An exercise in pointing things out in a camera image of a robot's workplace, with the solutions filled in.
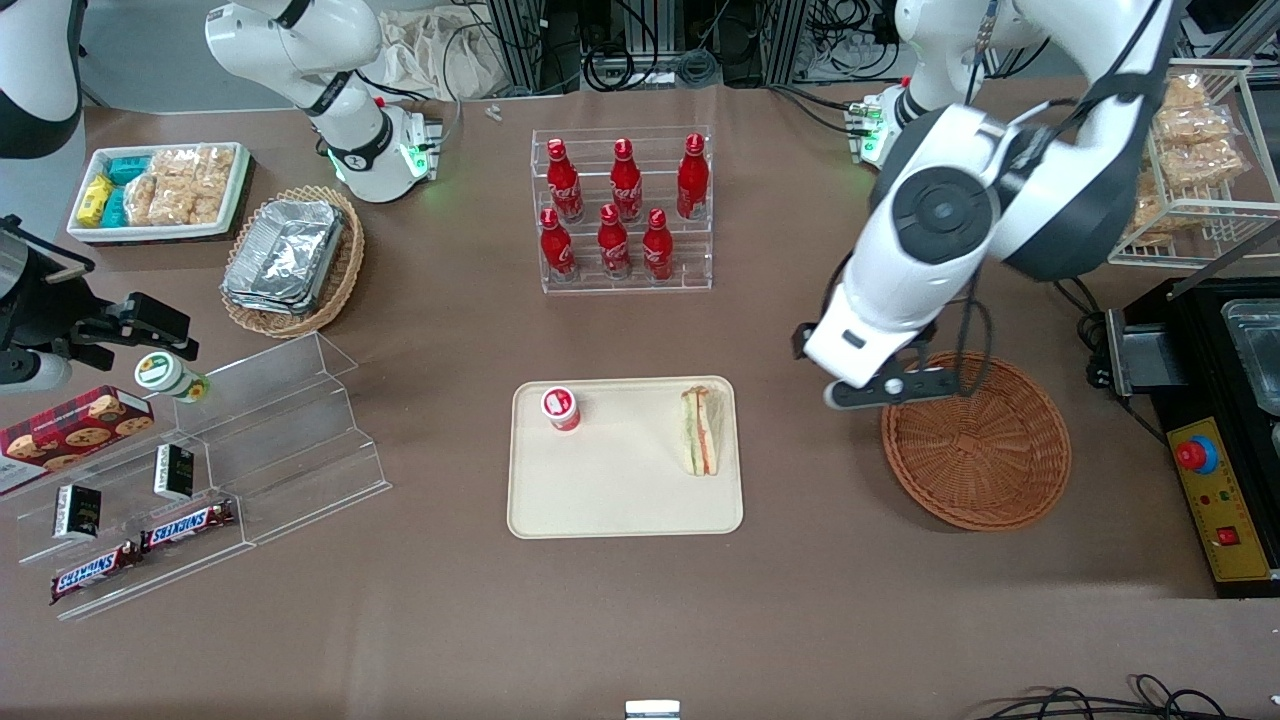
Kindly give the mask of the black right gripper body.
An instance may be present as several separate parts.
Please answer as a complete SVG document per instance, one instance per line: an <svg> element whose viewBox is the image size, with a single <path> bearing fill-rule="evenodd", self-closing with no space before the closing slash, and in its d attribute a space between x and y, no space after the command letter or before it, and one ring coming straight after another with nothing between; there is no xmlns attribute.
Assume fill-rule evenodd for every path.
<svg viewBox="0 0 1280 720"><path fill-rule="evenodd" d="M95 261L31 234L15 215L1 229L1 368L40 369L44 355L111 368L114 352L100 346L129 346L131 337L116 307L90 288Z"/></svg>

